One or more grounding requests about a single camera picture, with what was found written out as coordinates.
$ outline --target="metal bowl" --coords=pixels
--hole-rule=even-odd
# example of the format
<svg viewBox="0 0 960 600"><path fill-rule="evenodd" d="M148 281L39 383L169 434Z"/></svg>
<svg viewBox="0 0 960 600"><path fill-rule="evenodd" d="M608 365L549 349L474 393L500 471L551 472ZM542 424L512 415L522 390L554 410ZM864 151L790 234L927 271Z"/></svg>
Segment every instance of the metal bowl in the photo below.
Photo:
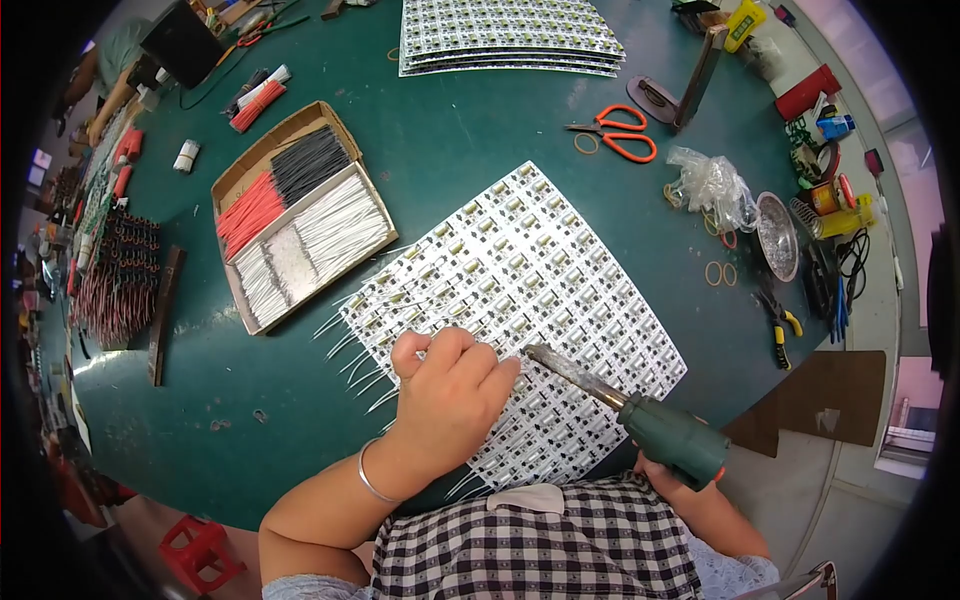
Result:
<svg viewBox="0 0 960 600"><path fill-rule="evenodd" d="M756 212L756 235L770 270L780 281L793 280L800 262L800 245L790 213L770 192L762 192L756 199Z"/></svg>

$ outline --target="red stool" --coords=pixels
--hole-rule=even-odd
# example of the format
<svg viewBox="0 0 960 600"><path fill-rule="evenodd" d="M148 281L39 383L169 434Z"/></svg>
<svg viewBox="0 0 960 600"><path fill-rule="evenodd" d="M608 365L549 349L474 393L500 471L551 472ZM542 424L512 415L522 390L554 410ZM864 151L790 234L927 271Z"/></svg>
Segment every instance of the red stool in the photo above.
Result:
<svg viewBox="0 0 960 600"><path fill-rule="evenodd" d="M186 545L175 548L173 542L180 534L186 537ZM186 515L167 532L157 549L177 579L197 593L204 594L219 588L231 577L247 569L245 564L237 564L230 558L224 548L225 541L227 531L223 525ZM200 572L208 566L220 573L213 581L200 576Z"/></svg>

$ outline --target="yellow-handled pliers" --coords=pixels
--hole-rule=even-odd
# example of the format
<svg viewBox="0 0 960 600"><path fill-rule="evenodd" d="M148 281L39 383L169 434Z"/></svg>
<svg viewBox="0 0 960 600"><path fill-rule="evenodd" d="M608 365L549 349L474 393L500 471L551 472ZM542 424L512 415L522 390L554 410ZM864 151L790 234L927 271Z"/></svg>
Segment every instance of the yellow-handled pliers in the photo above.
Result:
<svg viewBox="0 0 960 600"><path fill-rule="evenodd" d="M786 355L783 327L780 326L780 323L790 323L793 325L793 334L798 338L804 336L804 328L802 325L800 325L800 321L793 316L793 313L783 308L783 305L777 301L777 298L774 296L773 285L771 285L769 279L763 279L760 282L759 296L760 300L763 302L763 305L766 307L767 312L770 314L770 322L774 327L774 342L776 344L777 364L781 369L790 371L793 366L790 364L790 359Z"/></svg>

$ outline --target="green work table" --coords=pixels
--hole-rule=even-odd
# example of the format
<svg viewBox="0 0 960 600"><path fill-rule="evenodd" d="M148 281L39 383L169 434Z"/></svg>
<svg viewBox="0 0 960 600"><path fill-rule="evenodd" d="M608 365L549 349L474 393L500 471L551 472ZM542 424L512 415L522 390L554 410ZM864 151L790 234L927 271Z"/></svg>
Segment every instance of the green work table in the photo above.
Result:
<svg viewBox="0 0 960 600"><path fill-rule="evenodd" d="M263 133L315 100L329 102L352 132L364 163L409 244L492 182L533 160L584 215L649 301L689 366L666 399L722 426L772 389L777 369L773 332L754 297L754 260L746 236L735 250L704 231L699 213L674 210L661 190L678 176L665 163L674 144L726 155L754 194L789 199L795 190L783 122L769 86L731 55L721 57L704 102L679 135L650 119L659 154L634 164L601 145L592 156L573 148L563 125L589 122L610 104L630 104L626 82L643 73L680 94L701 39L669 13L667 0L596 0L627 51L610 79L532 70L493 70L400 79L387 59L397 46L401 6L383 2L321 21L325 2L303 2L285 18L310 14L295 28L234 52L203 84L170 90L142 114L143 156L128 187L130 211L162 223L165 244L187 251L170 322L163 387L147 378L147 350L72 357L97 469L134 490L193 515L256 529L273 503L299 481L348 456L394 417L389 403L364 416L389 389L347 392L338 375L356 354L329 362L342 326L312 342L334 312L331 303L381 269L392 256L367 261L287 318L268 336L252 337L227 286L212 218L210 186ZM238 60L240 63L230 70ZM287 63L288 91L246 134L219 114L255 68ZM195 107L202 94L209 92ZM187 138L202 145L193 173L173 170ZM731 262L733 287L710 287L704 268ZM794 366L826 336L811 319L799 281L780 285L783 304L805 336L787 332ZM261 410L264 422L253 412ZM211 422L229 426L211 429ZM594 474L634 460L624 444ZM405 507L443 504L463 475L447 475Z"/></svg>

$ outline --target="orange scissors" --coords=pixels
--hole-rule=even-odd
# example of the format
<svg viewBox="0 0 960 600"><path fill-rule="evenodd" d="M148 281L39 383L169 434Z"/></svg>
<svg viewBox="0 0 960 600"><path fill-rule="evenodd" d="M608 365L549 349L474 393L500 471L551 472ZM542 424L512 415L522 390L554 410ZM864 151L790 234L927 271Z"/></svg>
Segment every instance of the orange scissors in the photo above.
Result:
<svg viewBox="0 0 960 600"><path fill-rule="evenodd" d="M631 123L620 123L619 121L611 121L605 119L604 117L610 114L615 110L626 110L637 119L640 120L639 125L633 125ZM596 133L600 136L600 139L603 143L607 144L613 148L619 155L623 156L627 160L632 160L633 162L650 162L657 157L657 145L654 144L654 140L650 139L642 133L621 133L621 132L604 132L601 128L603 127L613 127L619 130L627 130L628 132L642 132L647 129L647 118L643 116L643 113L633 107L628 107L627 105L610 105L603 109L600 114L593 117L594 123L592 125L567 125L566 128L572 132L587 132L587 133ZM637 156L632 155L623 148L621 148L614 140L615 139L639 139L645 141L650 146L650 155L649 156Z"/></svg>

